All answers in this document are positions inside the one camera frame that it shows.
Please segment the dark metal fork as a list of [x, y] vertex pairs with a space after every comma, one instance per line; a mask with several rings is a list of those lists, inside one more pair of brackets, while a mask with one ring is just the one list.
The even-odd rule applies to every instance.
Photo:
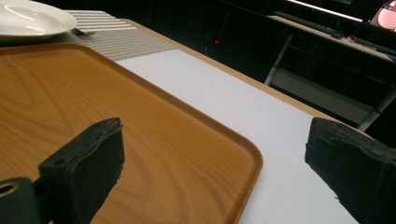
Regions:
[[92, 35], [95, 35], [95, 31], [83, 32], [77, 28], [71, 30], [71, 33], [79, 38], [90, 38]]

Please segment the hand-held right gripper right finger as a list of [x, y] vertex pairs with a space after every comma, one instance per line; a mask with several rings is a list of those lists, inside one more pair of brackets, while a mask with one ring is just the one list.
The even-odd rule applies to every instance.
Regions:
[[396, 224], [396, 148], [314, 118], [304, 160], [360, 224]]

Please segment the wood-grain plastic tray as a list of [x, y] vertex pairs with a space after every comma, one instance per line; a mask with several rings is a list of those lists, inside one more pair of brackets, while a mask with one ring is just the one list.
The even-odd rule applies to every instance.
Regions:
[[0, 48], [0, 180], [119, 118], [125, 163], [92, 224], [236, 224], [262, 168], [245, 137], [92, 49]]

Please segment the white metal-frame desk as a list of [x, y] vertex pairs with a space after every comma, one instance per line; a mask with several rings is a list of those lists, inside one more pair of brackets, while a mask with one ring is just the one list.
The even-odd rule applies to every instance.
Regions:
[[387, 54], [279, 15], [267, 20], [287, 37], [266, 85], [362, 131], [396, 104], [396, 60]]

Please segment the grey striped placemat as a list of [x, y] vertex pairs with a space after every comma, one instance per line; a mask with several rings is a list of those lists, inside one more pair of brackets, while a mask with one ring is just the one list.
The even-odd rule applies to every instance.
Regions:
[[78, 22], [77, 29], [89, 34], [78, 37], [71, 32], [47, 40], [47, 43], [74, 43], [89, 47], [113, 61], [173, 50], [159, 37], [139, 30], [101, 10], [68, 10]]

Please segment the black computer keyboard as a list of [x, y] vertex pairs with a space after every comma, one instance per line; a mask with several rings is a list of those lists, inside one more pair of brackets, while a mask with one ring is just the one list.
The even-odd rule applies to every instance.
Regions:
[[281, 12], [281, 11], [276, 11], [275, 15], [280, 18], [283, 18], [285, 20], [293, 21], [293, 22], [299, 23], [301, 25], [304, 25], [306, 27], [321, 31], [322, 33], [328, 34], [328, 35], [338, 38], [338, 39], [344, 37], [343, 33], [339, 32], [337, 30], [334, 30], [333, 28], [326, 27], [324, 25], [320, 25], [320, 24], [314, 23], [312, 21], [307, 21], [307, 20], [295, 17], [293, 15]]

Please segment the computer monitor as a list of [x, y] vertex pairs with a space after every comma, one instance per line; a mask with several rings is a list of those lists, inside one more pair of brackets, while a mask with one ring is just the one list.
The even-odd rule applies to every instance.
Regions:
[[370, 23], [376, 27], [396, 32], [396, 0], [388, 0], [375, 13]]

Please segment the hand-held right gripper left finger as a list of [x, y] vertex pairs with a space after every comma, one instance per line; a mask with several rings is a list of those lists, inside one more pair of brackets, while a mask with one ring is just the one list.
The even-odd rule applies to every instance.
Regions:
[[38, 166], [46, 223], [90, 224], [117, 184], [125, 156], [120, 119], [94, 123]]

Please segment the white table cover sheet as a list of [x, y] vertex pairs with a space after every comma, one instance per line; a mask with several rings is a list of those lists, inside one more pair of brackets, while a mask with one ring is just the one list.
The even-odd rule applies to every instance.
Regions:
[[317, 112], [195, 51], [120, 65], [249, 139], [264, 164], [240, 224], [358, 224], [304, 161]]

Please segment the white ceramic plate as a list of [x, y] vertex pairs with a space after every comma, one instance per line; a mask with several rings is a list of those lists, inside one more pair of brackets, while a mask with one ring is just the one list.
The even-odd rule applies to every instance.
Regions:
[[0, 0], [0, 43], [35, 42], [74, 29], [68, 12], [31, 0]]

